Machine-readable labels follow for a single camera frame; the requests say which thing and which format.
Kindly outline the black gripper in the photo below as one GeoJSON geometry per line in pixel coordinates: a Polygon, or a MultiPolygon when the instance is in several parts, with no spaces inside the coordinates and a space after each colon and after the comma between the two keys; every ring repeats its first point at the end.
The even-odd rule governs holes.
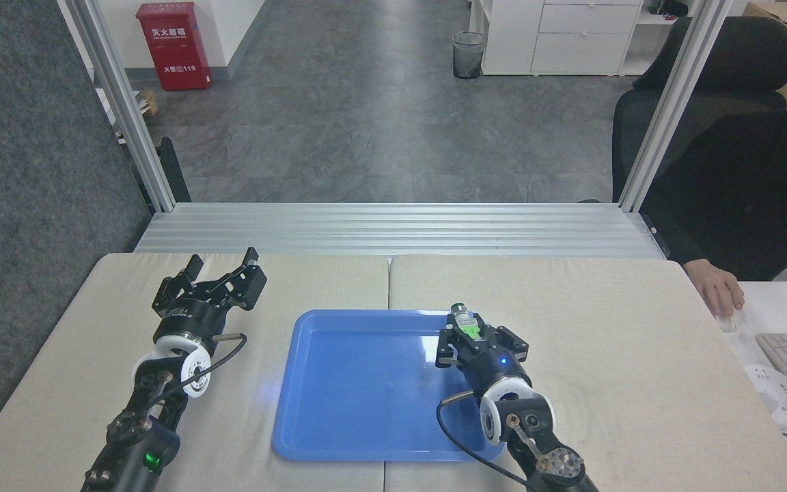
{"type": "Polygon", "coordinates": [[[174,277],[163,278],[157,290],[152,310],[160,314],[161,321],[155,342],[163,336],[193,336],[203,344],[215,344],[212,337],[222,334],[228,308],[250,311],[256,307],[266,285],[258,260],[257,250],[249,247],[240,266],[206,287],[206,301],[178,298],[193,292],[204,265],[200,256],[193,254],[185,268],[174,277]]]}
{"type": "Polygon", "coordinates": [[[461,370],[475,398],[481,398],[504,377],[515,377],[533,389],[521,366],[527,360],[528,343],[506,326],[485,326],[484,338],[490,345],[471,344],[471,337],[459,327],[443,328],[435,349],[435,367],[461,370]]]}

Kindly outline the person's hand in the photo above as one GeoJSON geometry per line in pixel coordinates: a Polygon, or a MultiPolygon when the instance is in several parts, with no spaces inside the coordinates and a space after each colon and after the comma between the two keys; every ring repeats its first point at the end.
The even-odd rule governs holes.
{"type": "Polygon", "coordinates": [[[706,259],[685,262],[682,268],[713,315],[731,317],[743,308],[744,293],[731,272],[717,268],[706,259]]]}

